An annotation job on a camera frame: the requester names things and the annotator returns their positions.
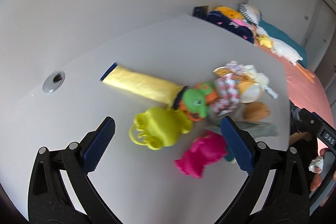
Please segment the white plastic tag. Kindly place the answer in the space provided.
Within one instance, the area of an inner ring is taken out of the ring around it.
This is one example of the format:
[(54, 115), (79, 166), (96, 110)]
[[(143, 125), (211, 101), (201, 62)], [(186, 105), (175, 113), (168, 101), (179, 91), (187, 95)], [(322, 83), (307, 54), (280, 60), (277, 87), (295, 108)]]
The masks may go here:
[(269, 86), (264, 86), (263, 88), (266, 91), (266, 93), (270, 95), (273, 99), (278, 98), (278, 94), (272, 88), (270, 88)]

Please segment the teal cardboard box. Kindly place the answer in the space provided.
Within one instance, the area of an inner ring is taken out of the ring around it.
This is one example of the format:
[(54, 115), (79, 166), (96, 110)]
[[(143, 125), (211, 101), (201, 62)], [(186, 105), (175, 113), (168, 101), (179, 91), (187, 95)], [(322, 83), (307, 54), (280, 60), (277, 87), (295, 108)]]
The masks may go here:
[[(278, 135), (276, 125), (272, 123), (235, 121), (235, 124), (238, 126), (239, 129), (249, 132), (254, 139), (268, 136), (273, 137)], [(203, 129), (221, 135), (220, 125), (209, 124), (205, 125)], [(224, 156), (224, 159), (227, 162), (235, 163), (236, 160), (231, 150), (228, 147), (226, 148), (226, 150), (227, 155)]]

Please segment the brown plush ball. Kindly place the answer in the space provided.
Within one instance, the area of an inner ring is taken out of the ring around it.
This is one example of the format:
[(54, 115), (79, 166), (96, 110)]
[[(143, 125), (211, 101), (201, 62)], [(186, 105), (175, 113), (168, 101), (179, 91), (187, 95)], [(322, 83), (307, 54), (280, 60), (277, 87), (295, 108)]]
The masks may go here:
[(270, 110), (263, 102), (248, 103), (243, 112), (243, 119), (245, 121), (258, 122), (268, 116), (270, 116)]

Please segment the cream fluffy plush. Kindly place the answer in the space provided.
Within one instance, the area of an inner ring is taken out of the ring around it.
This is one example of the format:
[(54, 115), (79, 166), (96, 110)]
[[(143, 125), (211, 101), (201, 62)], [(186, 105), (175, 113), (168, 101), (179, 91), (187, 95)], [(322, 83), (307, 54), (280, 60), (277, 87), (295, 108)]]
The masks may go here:
[(262, 88), (268, 86), (269, 84), (268, 77), (266, 77), (264, 73), (258, 72), (254, 65), (244, 65), (244, 73), (252, 80), (259, 83)]

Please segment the pink plastic toy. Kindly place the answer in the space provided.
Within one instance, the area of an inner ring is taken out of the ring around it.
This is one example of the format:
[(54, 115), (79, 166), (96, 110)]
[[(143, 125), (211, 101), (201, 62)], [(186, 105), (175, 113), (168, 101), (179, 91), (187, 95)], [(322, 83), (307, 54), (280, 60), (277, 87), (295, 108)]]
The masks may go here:
[(222, 135), (206, 131), (205, 136), (196, 139), (175, 166), (184, 175), (202, 178), (205, 167), (220, 161), (227, 155), (227, 143)]

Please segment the purple white flower scrunchie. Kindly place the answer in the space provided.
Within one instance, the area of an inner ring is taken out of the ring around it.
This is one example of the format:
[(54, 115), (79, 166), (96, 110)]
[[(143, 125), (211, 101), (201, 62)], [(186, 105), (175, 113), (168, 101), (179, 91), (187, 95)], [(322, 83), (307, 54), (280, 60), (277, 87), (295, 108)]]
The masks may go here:
[(239, 64), (238, 62), (236, 62), (235, 60), (232, 60), (231, 62), (227, 63), (225, 65), (225, 67), (230, 70), (232, 73), (236, 74), (236, 75), (243, 75), (244, 74), (244, 65)]

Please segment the yellow-green plastic toy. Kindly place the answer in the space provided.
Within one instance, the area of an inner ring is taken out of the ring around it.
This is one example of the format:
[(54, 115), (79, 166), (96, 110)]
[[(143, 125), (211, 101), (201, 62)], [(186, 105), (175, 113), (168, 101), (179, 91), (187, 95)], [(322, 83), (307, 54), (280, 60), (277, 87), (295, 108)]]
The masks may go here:
[(193, 126), (183, 111), (155, 106), (134, 117), (129, 138), (136, 145), (158, 151), (175, 145), (180, 136), (189, 133)]

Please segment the green frog carrot toy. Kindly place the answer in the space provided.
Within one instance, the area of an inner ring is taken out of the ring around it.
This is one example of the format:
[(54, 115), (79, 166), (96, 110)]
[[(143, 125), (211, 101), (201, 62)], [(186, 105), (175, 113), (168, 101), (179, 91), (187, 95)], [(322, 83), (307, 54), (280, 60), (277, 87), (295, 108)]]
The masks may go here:
[(179, 102), (179, 109), (185, 112), (193, 122), (206, 118), (209, 114), (209, 106), (219, 99), (214, 82), (197, 84), (194, 88), (188, 88)]

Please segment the yellow snack wrapper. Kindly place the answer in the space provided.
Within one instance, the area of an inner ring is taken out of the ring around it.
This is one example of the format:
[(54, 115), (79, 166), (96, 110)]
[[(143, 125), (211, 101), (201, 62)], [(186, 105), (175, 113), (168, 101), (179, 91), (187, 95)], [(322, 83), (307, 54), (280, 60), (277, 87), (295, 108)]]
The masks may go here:
[(132, 71), (118, 63), (113, 63), (100, 81), (175, 109), (178, 108), (183, 93), (188, 89), (187, 86)]

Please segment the white goose plush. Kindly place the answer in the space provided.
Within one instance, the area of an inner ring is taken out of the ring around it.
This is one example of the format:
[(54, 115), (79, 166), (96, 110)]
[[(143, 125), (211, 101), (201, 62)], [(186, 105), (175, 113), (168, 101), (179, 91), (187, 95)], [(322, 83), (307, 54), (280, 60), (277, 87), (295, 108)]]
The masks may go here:
[[(256, 39), (256, 37), (260, 36), (260, 35), (266, 35), (266, 36), (270, 37), (262, 27), (256, 27), (255, 42), (257, 43), (257, 45), (259, 47), (266, 48), (266, 47), (260, 46), (259, 42)], [(311, 71), (309, 71), (308, 69), (304, 68), (299, 63), (299, 61), (302, 60), (302, 57), (298, 54), (298, 52), (295, 49), (293, 49), (291, 46), (289, 46), (288, 44), (284, 43), (282, 40), (272, 38), (272, 37), (270, 37), (270, 39), (273, 41), (273, 48), (272, 49), (267, 48), (267, 49), (269, 51), (271, 51), (273, 54), (275, 54), (279, 57), (283, 57), (284, 59), (289, 61), (292, 65), (294, 65), (296, 67), (296, 69), (302, 75), (305, 76), (305, 78), (310, 83), (313, 84), (314, 79), (315, 79), (315, 75)]]

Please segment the white closet door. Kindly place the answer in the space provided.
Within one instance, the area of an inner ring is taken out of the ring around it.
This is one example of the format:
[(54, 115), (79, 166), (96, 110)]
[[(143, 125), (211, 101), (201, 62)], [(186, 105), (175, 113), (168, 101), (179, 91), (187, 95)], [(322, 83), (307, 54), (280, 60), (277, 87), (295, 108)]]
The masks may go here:
[(318, 0), (314, 18), (304, 42), (307, 68), (314, 72), (322, 61), (335, 32), (335, 12), (324, 1)]

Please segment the checkered grey pillow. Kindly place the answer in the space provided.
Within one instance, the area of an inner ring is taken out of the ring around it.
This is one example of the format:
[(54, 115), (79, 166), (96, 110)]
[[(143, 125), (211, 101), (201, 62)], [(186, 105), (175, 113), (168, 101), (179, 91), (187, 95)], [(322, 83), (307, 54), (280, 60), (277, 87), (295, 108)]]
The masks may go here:
[(238, 11), (244, 16), (244, 19), (250, 24), (258, 26), (260, 21), (262, 20), (261, 11), (247, 3), (240, 3), (238, 5)]

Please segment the yellow plush blanket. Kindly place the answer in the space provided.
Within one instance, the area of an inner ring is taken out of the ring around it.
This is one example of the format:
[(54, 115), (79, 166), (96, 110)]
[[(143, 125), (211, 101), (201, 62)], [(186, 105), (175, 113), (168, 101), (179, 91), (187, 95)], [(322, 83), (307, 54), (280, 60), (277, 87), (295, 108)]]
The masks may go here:
[(238, 19), (238, 20), (244, 19), (244, 16), (242, 13), (232, 8), (229, 8), (227, 6), (219, 6), (219, 7), (216, 7), (214, 10), (222, 13), (224, 16), (228, 17), (231, 20), (232, 19)]

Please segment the navy patterned blanket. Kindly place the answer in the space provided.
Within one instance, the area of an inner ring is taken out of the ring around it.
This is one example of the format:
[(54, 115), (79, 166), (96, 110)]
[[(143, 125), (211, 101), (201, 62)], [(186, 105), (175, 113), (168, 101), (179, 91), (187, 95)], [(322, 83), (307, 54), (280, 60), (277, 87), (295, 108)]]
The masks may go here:
[(245, 26), (235, 23), (230, 18), (223, 15), (220, 11), (212, 11), (206, 17), (205, 21), (210, 22), (218, 27), (224, 28), (233, 34), (240, 36), (250, 43), (254, 43), (255, 38), (252, 31)]

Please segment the black wall socket panel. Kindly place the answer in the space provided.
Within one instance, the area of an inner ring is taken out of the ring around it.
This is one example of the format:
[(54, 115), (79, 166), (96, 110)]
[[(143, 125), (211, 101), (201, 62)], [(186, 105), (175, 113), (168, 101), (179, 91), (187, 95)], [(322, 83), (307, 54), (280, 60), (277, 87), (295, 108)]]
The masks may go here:
[(192, 16), (199, 18), (199, 19), (205, 19), (208, 14), (208, 6), (197, 6), (193, 8)]

